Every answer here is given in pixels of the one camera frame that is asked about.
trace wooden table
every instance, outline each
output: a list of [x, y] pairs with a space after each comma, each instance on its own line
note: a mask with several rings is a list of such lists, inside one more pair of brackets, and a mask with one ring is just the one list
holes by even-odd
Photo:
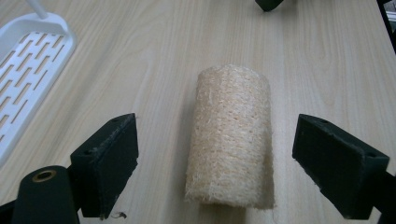
[[[291, 157], [297, 118], [327, 119], [391, 157], [396, 172], [396, 57], [375, 0], [43, 0], [78, 46], [0, 170], [0, 204], [21, 179], [69, 155], [109, 119], [135, 112], [139, 165], [104, 223], [376, 223], [345, 221]], [[29, 13], [0, 0], [0, 25]], [[276, 207], [183, 199], [198, 74], [235, 63], [272, 88]], [[81, 218], [82, 223], [102, 223]]]

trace cylindrical sponge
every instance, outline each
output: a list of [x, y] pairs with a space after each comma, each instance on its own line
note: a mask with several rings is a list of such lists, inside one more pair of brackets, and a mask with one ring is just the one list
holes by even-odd
[[203, 71], [198, 77], [186, 199], [264, 208], [264, 158], [272, 153], [270, 116], [270, 87], [264, 76], [235, 65]]

